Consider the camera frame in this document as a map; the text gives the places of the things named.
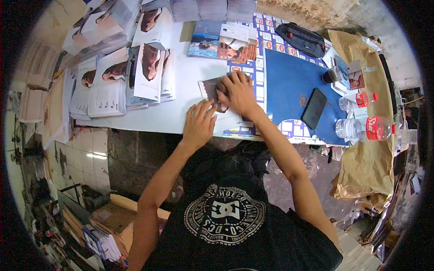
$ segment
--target black phone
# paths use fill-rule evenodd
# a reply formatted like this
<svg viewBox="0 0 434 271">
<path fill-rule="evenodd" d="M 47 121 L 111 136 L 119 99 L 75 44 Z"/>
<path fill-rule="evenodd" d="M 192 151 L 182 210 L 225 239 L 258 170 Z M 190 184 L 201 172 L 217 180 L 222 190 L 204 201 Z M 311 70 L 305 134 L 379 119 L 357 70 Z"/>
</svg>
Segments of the black phone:
<svg viewBox="0 0 434 271">
<path fill-rule="evenodd" d="M 321 90 L 319 90 L 319 88 L 314 88 L 306 109 L 301 116 L 301 120 L 312 130 L 316 128 L 326 103 L 327 97 L 321 92 Z"/>
</svg>

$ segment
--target black bag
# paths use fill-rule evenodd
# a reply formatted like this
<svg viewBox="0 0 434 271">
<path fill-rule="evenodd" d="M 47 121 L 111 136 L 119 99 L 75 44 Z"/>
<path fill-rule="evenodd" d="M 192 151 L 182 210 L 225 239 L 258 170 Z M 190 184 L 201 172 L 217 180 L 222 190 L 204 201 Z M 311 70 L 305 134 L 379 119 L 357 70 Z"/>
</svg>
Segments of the black bag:
<svg viewBox="0 0 434 271">
<path fill-rule="evenodd" d="M 289 45 L 315 58 L 325 54 L 324 39 L 315 32 L 298 26 L 296 23 L 284 23 L 276 28 L 276 33 Z"/>
</svg>

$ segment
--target man's arm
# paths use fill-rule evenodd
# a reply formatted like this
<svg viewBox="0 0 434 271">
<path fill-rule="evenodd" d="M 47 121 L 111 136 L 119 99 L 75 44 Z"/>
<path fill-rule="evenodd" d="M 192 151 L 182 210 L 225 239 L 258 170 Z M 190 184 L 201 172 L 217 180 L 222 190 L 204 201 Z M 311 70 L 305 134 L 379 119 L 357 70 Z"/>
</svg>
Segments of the man's arm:
<svg viewBox="0 0 434 271">
<path fill-rule="evenodd" d="M 222 78 L 222 83 L 229 91 L 229 98 L 219 92 L 219 100 L 248 117 L 259 128 L 276 164 L 291 183 L 297 214 L 322 231 L 339 249 L 336 230 L 322 209 L 303 160 L 256 103 L 251 79 L 242 72 L 233 72 L 232 81 L 225 76 Z"/>
<path fill-rule="evenodd" d="M 202 100 L 187 112 L 183 139 L 172 155 L 152 177 L 137 202 L 137 217 L 134 221 L 133 243 L 129 252 L 129 270 L 141 270 L 155 249 L 158 234 L 157 209 L 170 193 L 175 180 L 187 160 L 207 143 L 214 131 L 217 110 L 215 105 L 208 110 L 213 100 Z"/>
</svg>

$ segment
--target plastic water bottle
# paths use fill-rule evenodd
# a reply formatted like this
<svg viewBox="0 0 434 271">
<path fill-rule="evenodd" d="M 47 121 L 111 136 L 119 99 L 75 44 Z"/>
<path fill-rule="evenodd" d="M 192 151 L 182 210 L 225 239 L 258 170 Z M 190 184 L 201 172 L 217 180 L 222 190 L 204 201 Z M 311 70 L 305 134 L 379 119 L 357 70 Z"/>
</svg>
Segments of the plastic water bottle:
<svg viewBox="0 0 434 271">
<path fill-rule="evenodd" d="M 410 144 L 410 145 L 417 145 L 418 144 L 418 131 L 417 129 L 410 129 L 410 130 L 398 130 L 397 131 L 398 136 L 398 144 Z"/>
<path fill-rule="evenodd" d="M 370 93 L 362 91 L 357 94 L 347 95 L 339 99 L 339 107 L 343 111 L 353 108 L 362 108 L 371 105 L 373 102 L 378 101 L 377 93 Z"/>
<path fill-rule="evenodd" d="M 366 135 L 369 140 L 386 140 L 395 133 L 395 125 L 385 117 L 363 119 L 345 118 L 336 122 L 336 135 L 339 138 L 361 138 Z"/>
</svg>

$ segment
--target white table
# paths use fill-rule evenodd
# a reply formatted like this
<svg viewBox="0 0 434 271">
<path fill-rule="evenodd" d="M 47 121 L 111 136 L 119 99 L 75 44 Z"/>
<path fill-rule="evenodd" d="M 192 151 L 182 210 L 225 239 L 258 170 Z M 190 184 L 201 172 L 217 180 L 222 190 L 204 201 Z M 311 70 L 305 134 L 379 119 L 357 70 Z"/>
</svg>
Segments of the white table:
<svg viewBox="0 0 434 271">
<path fill-rule="evenodd" d="M 220 77 L 228 72 L 226 61 L 187 57 L 190 42 L 179 42 L 183 23 L 174 23 L 171 48 L 174 49 L 176 99 L 148 108 L 128 111 L 123 116 L 77 120 L 77 125 L 110 127 L 123 130 L 181 134 L 190 106 L 202 100 L 199 81 Z"/>
</svg>

